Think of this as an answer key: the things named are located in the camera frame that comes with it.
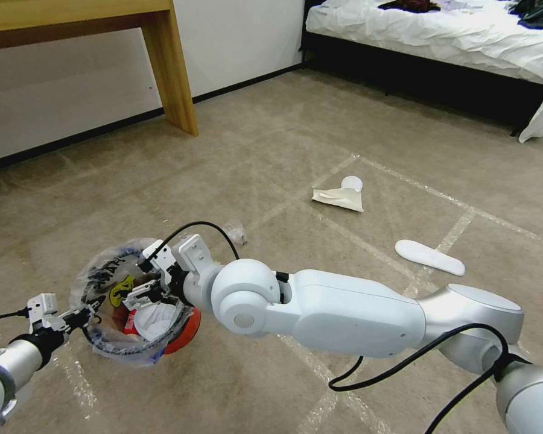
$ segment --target bed frame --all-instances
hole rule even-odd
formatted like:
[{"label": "bed frame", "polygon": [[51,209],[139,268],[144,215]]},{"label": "bed frame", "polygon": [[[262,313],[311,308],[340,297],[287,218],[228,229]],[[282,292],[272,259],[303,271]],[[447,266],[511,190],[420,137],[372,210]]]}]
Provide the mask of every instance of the bed frame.
[{"label": "bed frame", "polygon": [[307,67],[366,80],[387,95],[395,92],[494,119],[512,126],[511,136],[525,129],[543,101],[543,84],[309,33],[308,12],[323,2],[305,0],[302,51]]}]

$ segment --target wooden table leg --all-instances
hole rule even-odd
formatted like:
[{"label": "wooden table leg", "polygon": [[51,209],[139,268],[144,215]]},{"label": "wooden table leg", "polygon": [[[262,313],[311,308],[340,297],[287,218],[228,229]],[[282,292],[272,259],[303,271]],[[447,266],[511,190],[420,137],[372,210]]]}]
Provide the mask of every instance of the wooden table leg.
[{"label": "wooden table leg", "polygon": [[175,11],[171,8],[141,16],[141,29],[165,117],[189,134],[198,135]]}]

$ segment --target clothing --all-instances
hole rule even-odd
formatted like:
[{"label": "clothing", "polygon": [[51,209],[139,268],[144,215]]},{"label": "clothing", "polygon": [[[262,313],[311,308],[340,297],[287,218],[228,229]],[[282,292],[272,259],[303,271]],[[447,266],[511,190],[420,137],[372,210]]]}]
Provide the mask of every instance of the clothing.
[{"label": "clothing", "polygon": [[543,29],[543,1],[521,0],[510,12],[521,19],[519,24],[534,29]]},{"label": "clothing", "polygon": [[425,13],[440,10],[440,7],[430,0],[394,0],[378,6],[379,9],[401,9],[414,13]]}]

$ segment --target white cup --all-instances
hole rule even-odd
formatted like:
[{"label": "white cup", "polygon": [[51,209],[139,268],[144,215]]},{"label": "white cup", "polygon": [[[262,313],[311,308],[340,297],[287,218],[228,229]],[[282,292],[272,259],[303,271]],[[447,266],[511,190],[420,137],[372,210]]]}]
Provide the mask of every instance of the white cup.
[{"label": "white cup", "polygon": [[348,176],[344,179],[342,179],[342,188],[351,188],[356,190],[357,192],[362,191],[362,180],[355,176]]}]

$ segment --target crumpled paper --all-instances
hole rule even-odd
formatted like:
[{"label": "crumpled paper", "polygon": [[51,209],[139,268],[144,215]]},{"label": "crumpled paper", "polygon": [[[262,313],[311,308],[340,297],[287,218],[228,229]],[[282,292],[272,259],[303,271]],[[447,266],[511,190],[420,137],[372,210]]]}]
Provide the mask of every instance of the crumpled paper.
[{"label": "crumpled paper", "polygon": [[354,189],[314,189],[312,200],[351,209],[353,211],[364,212],[364,209],[362,208],[362,195],[359,191]]}]

